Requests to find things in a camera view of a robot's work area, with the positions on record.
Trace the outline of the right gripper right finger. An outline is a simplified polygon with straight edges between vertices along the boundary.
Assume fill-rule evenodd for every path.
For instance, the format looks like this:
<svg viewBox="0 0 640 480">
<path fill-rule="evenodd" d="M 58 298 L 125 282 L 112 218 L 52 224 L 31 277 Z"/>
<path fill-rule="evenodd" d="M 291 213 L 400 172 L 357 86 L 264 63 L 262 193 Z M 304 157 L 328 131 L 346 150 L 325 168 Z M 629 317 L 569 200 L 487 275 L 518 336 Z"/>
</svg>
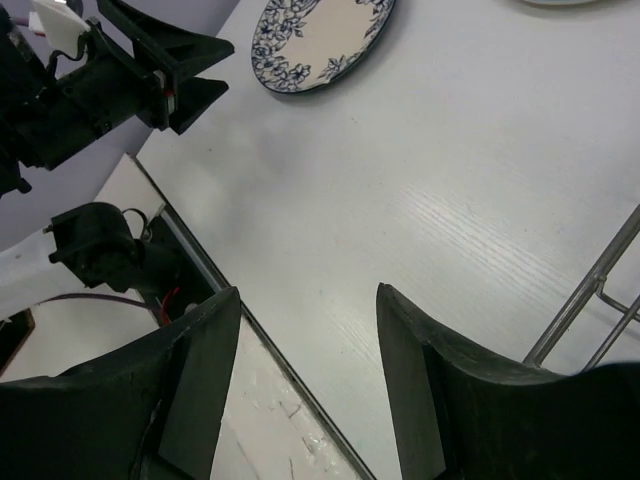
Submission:
<svg viewBox="0 0 640 480">
<path fill-rule="evenodd" d="M 388 284 L 377 328 L 405 479 L 635 479 L 639 367 L 559 375 L 499 355 Z"/>
</svg>

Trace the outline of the blue floral plate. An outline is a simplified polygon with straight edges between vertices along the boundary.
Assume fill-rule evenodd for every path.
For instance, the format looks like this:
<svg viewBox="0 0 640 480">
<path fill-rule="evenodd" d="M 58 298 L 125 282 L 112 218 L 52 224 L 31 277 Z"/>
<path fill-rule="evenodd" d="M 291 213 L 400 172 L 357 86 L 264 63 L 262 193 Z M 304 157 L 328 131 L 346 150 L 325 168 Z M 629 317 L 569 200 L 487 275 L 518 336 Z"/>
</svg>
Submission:
<svg viewBox="0 0 640 480">
<path fill-rule="evenodd" d="M 251 66 L 267 90 L 296 95 L 345 76 L 382 37 L 393 0 L 270 1 L 251 42 Z"/>
</svg>

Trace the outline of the white watermelon plate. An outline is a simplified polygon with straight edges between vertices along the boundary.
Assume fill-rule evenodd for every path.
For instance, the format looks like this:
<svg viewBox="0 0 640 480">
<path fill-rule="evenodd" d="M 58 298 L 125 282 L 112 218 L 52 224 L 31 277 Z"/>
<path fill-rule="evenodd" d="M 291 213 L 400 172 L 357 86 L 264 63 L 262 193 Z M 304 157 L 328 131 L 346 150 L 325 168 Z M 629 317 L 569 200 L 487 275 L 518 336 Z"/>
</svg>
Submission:
<svg viewBox="0 0 640 480">
<path fill-rule="evenodd" d="M 589 4 L 596 0 L 523 0 L 523 2 L 545 7 L 566 7 Z"/>
</svg>

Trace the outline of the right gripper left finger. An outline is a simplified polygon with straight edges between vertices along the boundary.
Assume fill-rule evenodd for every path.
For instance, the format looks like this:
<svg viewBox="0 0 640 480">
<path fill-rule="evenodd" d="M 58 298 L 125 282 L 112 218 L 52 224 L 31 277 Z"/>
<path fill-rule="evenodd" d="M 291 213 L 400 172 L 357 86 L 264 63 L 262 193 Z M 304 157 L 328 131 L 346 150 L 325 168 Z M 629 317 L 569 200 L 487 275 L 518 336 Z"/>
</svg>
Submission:
<svg viewBox="0 0 640 480">
<path fill-rule="evenodd" d="M 228 288 L 58 376 L 3 383 L 2 478 L 209 478 L 240 319 Z"/>
</svg>

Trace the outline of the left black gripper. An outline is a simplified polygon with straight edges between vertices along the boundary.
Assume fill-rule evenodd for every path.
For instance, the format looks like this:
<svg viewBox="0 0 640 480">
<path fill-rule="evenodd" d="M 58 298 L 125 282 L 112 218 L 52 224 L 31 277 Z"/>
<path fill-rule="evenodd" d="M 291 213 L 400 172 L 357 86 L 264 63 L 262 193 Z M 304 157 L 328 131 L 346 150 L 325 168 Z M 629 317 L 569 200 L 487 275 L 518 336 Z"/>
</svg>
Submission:
<svg viewBox="0 0 640 480">
<path fill-rule="evenodd" d="M 172 92 L 153 71 L 197 75 L 231 56 L 233 44 L 162 22 L 123 1 L 99 0 L 97 5 L 131 40 L 135 59 L 102 30 L 91 29 L 77 43 L 82 66 L 58 77 L 62 51 L 53 51 L 43 64 L 20 32 L 1 34 L 4 194 L 30 191 L 23 167 L 54 170 L 132 117 L 157 129 L 169 123 L 183 134 L 229 89 L 221 80 L 186 80 L 177 88 L 171 113 Z"/>
</svg>

